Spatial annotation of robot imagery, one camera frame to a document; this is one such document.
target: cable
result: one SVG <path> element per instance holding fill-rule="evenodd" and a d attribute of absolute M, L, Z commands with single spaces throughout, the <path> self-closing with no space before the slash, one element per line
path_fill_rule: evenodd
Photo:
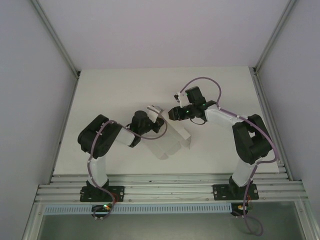
<path fill-rule="evenodd" d="M 197 124 L 197 125 L 204 125 L 206 123 L 206 121 L 203 121 L 203 123 L 196 123 L 196 122 L 192 121 L 192 118 L 189 118 L 189 119 L 192 123 Z"/>
<path fill-rule="evenodd" d="M 139 134 L 131 131 L 130 129 L 126 128 L 125 126 L 121 125 L 120 123 L 117 123 L 117 122 L 114 121 L 114 120 L 108 120 L 108 121 L 106 121 L 106 122 L 101 126 L 101 128 L 99 129 L 99 131 L 97 132 L 97 134 L 96 134 L 95 137 L 94 137 L 94 140 L 93 140 L 92 146 L 91 146 L 90 157 L 89 157 L 89 159 L 88 159 L 88 161 L 87 161 L 86 167 L 87 167 L 87 169 L 88 169 L 89 177 L 90 177 L 93 185 L 94 185 L 96 188 L 100 189 L 101 191 L 107 193 L 107 194 L 111 197 L 111 199 L 112 199 L 112 207 L 111 207 L 110 211 L 102 218 L 102 220 L 105 219 L 105 218 L 107 218 L 107 217 L 110 215 L 110 213 L 112 212 L 112 210 L 114 209 L 114 206 L 115 206 L 115 204 L 116 204 L 116 199 L 115 199 L 115 197 L 113 196 L 113 194 L 112 194 L 111 192 L 109 192 L 108 190 L 100 187 L 100 186 L 96 183 L 94 177 L 92 176 L 92 172 L 91 172 L 91 168 L 90 168 L 90 163 L 91 163 L 92 158 L 94 157 L 93 154 L 94 154 L 94 149 L 95 149 L 97 140 L 98 140 L 100 134 L 102 133 L 102 131 L 105 129 L 105 127 L 106 127 L 108 124 L 118 124 L 118 125 L 120 125 L 122 128 L 124 128 L 125 130 L 127 130 L 128 132 L 130 132 L 130 133 L 134 134 L 135 136 L 137 136 L 137 137 L 139 137 L 139 138 L 142 138 L 142 139 L 156 140 L 156 139 L 161 138 L 163 135 L 166 134 L 166 132 L 167 132 L 167 130 L 168 130 L 168 123 L 167 123 L 167 121 L 165 120 L 165 118 L 160 114 L 160 112 L 157 112 L 157 111 L 155 111 L 155 110 L 153 110 L 153 109 L 151 109 L 151 108 L 149 108 L 149 107 L 147 107 L 147 109 L 150 110 L 150 111 L 152 111 L 152 112 L 154 112 L 154 113 L 156 113 L 156 114 L 158 114 L 158 116 L 161 117 L 161 118 L 164 120 L 165 130 L 164 130 L 164 132 L 163 132 L 161 135 L 156 136 L 156 137 L 145 137 L 145 136 L 141 136 L 141 135 L 139 135 Z M 96 218 L 96 212 L 93 212 L 93 217 Z"/>
<path fill-rule="evenodd" d="M 273 160 L 270 160 L 270 161 L 259 161 L 259 162 L 257 162 L 256 166 L 253 168 L 252 173 L 251 173 L 251 176 L 250 176 L 250 178 L 249 178 L 249 180 L 248 180 L 248 183 L 247 183 L 247 185 L 246 185 L 245 192 L 244 192 L 244 198 L 243 198 L 243 205 L 242 205 L 242 206 L 243 206 L 243 219 L 244 219 L 245 225 L 246 225 L 246 227 L 248 228 L 248 230 L 250 231 L 251 234 L 256 235 L 256 236 L 259 237 L 259 236 L 261 236 L 261 235 L 264 233 L 264 227 L 263 227 L 262 223 L 261 223 L 257 218 L 255 218 L 255 217 L 253 217 L 253 216 L 247 216 L 247 215 L 246 215 L 246 200 L 247 200 L 246 198 L 247 198 L 247 195 L 248 195 L 248 191 L 249 191 L 249 186 L 250 186 L 250 183 L 251 183 L 251 179 L 252 179 L 252 177 L 254 176 L 254 174 L 256 173 L 256 170 L 257 170 L 257 168 L 258 168 L 258 165 L 259 165 L 259 164 L 270 164 L 270 163 L 276 162 L 276 161 L 279 159 L 278 150 L 277 150 L 275 144 L 272 142 L 271 138 L 270 138 L 260 127 L 258 127 L 258 126 L 255 125 L 253 122 L 249 121 L 248 119 L 246 119 L 246 118 L 244 118 L 244 117 L 242 117 L 242 116 L 240 116 L 240 115 L 237 115 L 237 114 L 235 114 L 235 113 L 233 113 L 233 112 L 231 112 L 231 111 L 228 111 L 228 110 L 226 110 L 226 109 L 223 109 L 223 108 L 221 108 L 221 107 L 219 106 L 219 101 L 220 101 L 220 98 L 221 98 L 221 95 L 222 95 L 222 90 L 221 90 L 221 87 L 220 87 L 219 83 L 217 83 L 215 80 L 213 80 L 213 79 L 211 79 L 211 78 L 209 78 L 209 77 L 205 77 L 205 76 L 197 77 L 197 78 L 192 79 L 191 81 L 189 81 L 189 82 L 182 88 L 182 90 L 180 91 L 180 93 L 182 93 L 182 91 L 185 90 L 186 87 L 187 87 L 189 84 L 191 84 L 192 82 L 194 82 L 194 81 L 196 81 L 196 80 L 199 80 L 199 79 L 207 79 L 207 80 L 210 80 L 211 82 L 214 82 L 214 83 L 217 85 L 217 87 L 218 87 L 218 89 L 219 89 L 219 96 L 218 96 L 218 98 L 217 98 L 217 100 L 216 100 L 216 106 L 219 108 L 220 111 L 222 111 L 222 112 L 224 112 L 224 113 L 226 113 L 226 114 L 228 114 L 228 115 L 230 115 L 230 116 L 239 118 L 239 119 L 241 119 L 242 121 L 245 121 L 246 123 L 248 123 L 249 125 L 251 125 L 252 127 L 254 127 L 256 130 L 258 130 L 258 131 L 266 138 L 266 140 L 269 142 L 269 144 L 271 145 L 271 147 L 272 147 L 272 149 L 273 149 L 273 152 L 274 152 L 274 159 L 273 159 Z M 252 231 L 252 229 L 251 229 L 250 226 L 249 226 L 249 223 L 248 223 L 247 218 L 254 219 L 254 220 L 256 220 L 256 221 L 259 223 L 259 225 L 260 225 L 260 227 L 261 227 L 261 231 L 260 231 L 259 233 L 255 233 L 254 231 Z"/>

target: white table surface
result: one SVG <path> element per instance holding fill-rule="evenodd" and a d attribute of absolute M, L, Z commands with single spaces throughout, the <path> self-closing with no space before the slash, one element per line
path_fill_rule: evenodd
<path fill-rule="evenodd" d="M 220 105 L 232 112 L 262 116 L 249 68 L 180 67 L 144 69 L 83 70 L 80 75 L 54 174 L 86 174 L 88 153 L 81 151 L 79 133 L 99 114 L 123 125 L 147 105 L 163 109 L 177 106 L 174 94 L 196 77 L 215 79 L 222 88 Z M 201 79 L 199 86 L 207 101 L 216 100 L 218 88 Z M 157 159 L 143 144 L 135 148 L 115 142 L 106 155 L 107 174 L 224 174 L 238 162 L 231 131 L 207 122 L 181 122 L 192 136 L 190 149 L 182 148 L 166 160 Z M 274 157 L 271 151 L 266 160 Z M 277 163 L 261 164 L 257 172 L 278 173 Z"/>

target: black motor joint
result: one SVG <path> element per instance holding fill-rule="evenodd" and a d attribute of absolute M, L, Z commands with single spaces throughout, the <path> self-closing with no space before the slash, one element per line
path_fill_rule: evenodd
<path fill-rule="evenodd" d="M 169 118 L 173 121 L 200 118 L 206 122 L 205 110 L 216 104 L 216 102 L 212 100 L 207 102 L 198 86 L 185 90 L 185 95 L 190 104 L 184 107 L 176 106 L 172 108 L 168 112 Z M 178 95 L 174 95 L 174 98 L 177 101 L 179 100 Z"/>
<path fill-rule="evenodd" d="M 145 111 L 140 110 L 134 113 L 129 129 L 140 136 L 150 132 L 151 130 L 157 134 L 164 124 L 165 121 L 162 118 L 157 117 L 156 121 L 153 122 Z M 135 147 L 140 141 L 141 137 L 135 136 L 130 147 Z"/>

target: gray wall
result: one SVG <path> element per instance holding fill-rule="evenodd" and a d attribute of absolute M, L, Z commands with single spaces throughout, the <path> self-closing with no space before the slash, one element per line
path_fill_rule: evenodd
<path fill-rule="evenodd" d="M 0 1 L 0 238 L 21 239 L 75 79 L 28 0 Z"/>
<path fill-rule="evenodd" d="M 320 223 L 320 2 L 300 0 L 260 79 L 294 178 Z"/>

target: white wall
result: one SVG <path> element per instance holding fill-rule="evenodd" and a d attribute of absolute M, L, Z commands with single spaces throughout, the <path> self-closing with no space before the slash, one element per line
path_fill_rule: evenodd
<path fill-rule="evenodd" d="M 40 0 L 79 69 L 253 67 L 288 0 Z"/>
<path fill-rule="evenodd" d="M 301 0 L 260 78 L 294 178 L 302 179 L 320 223 L 320 2 Z"/>
<path fill-rule="evenodd" d="M 21 239 L 75 83 L 27 0 L 0 1 L 0 238 Z"/>

